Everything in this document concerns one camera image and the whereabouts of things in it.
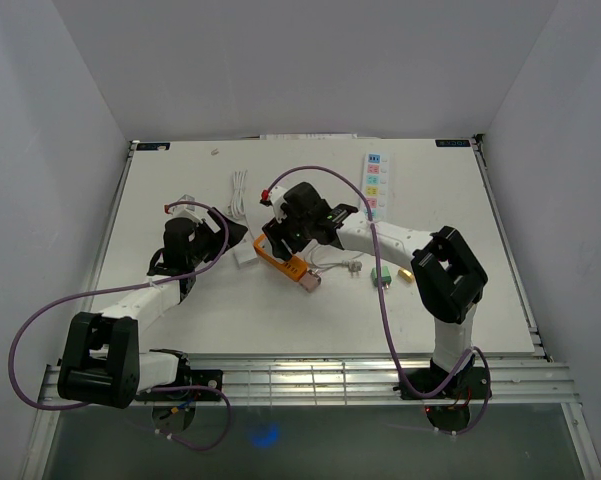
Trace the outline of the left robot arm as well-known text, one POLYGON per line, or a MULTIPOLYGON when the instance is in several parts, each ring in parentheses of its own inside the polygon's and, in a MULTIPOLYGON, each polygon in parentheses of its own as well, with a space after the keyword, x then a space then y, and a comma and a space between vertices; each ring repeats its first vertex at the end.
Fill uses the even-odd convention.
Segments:
POLYGON ((175 350, 140 351, 140 336, 191 292, 200 264, 238 245, 248 228, 210 211, 218 226, 182 208, 165 223, 163 246, 149 261, 149 286, 135 290, 98 312, 80 312, 71 321, 57 391, 65 400, 125 408, 137 396, 160 389, 181 399, 194 383, 187 356, 175 350))

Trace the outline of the pink brown charger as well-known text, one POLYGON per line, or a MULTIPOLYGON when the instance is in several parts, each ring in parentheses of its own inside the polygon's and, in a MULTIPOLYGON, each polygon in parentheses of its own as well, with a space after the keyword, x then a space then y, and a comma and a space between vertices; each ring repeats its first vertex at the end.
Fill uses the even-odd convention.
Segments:
POLYGON ((315 291, 322 282, 321 276, 313 270, 307 270, 299 279, 299 285, 308 293, 315 291))

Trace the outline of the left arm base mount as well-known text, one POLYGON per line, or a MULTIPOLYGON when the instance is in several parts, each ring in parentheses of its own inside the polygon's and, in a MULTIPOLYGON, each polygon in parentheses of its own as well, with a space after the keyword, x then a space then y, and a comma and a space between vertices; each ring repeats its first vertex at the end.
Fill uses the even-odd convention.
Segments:
POLYGON ((189 355, 169 349, 140 354, 140 377, 137 401, 177 402, 219 401, 218 394, 206 390, 182 390, 182 386, 222 389, 223 371, 196 369, 189 355))

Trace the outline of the white charger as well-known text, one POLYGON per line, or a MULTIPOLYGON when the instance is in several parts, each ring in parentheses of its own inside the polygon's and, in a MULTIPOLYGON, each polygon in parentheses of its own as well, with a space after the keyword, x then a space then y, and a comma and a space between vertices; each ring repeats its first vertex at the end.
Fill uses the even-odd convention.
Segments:
POLYGON ((249 265, 253 265, 258 261, 258 256, 255 250, 247 245, 245 248, 234 248, 233 256, 236 260, 237 266, 242 269, 249 265))

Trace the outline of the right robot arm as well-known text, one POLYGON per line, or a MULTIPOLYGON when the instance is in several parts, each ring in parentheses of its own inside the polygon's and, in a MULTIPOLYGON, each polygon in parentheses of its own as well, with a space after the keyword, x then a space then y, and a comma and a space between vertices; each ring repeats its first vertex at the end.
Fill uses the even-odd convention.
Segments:
POLYGON ((343 251, 379 254, 385 262, 409 268, 421 302, 434 318, 433 388, 454 397, 467 386, 473 318, 488 277, 459 231, 445 226, 427 233, 373 222, 352 205, 330 206, 307 182, 265 190, 260 203, 274 212, 263 232, 278 260, 290 260, 314 241, 343 251))

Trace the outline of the orange power strip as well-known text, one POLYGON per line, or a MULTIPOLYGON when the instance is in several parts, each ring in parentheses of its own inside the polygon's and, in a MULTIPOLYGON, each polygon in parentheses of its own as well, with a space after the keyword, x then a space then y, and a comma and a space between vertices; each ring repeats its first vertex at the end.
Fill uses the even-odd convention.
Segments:
POLYGON ((261 234, 254 240, 253 247, 261 259, 296 283, 309 270, 308 264, 298 256, 293 255, 290 260, 281 260, 275 257, 272 246, 265 234, 261 234))

